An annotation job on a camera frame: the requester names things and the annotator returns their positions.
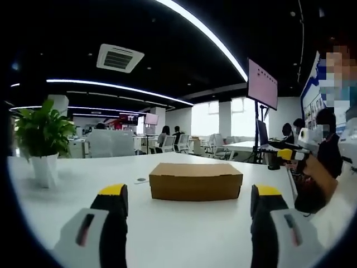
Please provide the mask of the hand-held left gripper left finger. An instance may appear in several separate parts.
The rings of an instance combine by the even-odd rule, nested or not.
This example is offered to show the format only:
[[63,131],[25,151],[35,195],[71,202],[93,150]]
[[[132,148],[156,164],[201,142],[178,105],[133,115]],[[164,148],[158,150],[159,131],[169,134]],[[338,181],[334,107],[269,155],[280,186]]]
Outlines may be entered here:
[[127,185],[105,187],[64,224],[53,256],[63,267],[127,267],[128,212]]

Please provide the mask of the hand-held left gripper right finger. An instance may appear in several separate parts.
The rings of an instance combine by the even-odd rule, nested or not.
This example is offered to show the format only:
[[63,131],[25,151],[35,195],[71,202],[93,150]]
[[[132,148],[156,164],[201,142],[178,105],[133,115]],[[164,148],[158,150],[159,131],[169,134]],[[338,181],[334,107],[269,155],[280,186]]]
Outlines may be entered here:
[[274,187],[253,185],[251,267],[308,267],[324,252],[315,226]]

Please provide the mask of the person's right hand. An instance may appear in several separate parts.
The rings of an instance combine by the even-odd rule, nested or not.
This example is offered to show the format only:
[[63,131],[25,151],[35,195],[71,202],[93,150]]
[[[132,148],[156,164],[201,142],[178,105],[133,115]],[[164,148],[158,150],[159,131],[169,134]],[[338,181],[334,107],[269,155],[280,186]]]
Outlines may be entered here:
[[310,154],[305,161],[303,173],[313,178],[321,188],[326,201],[329,202],[337,188],[338,181],[331,176],[323,164]]

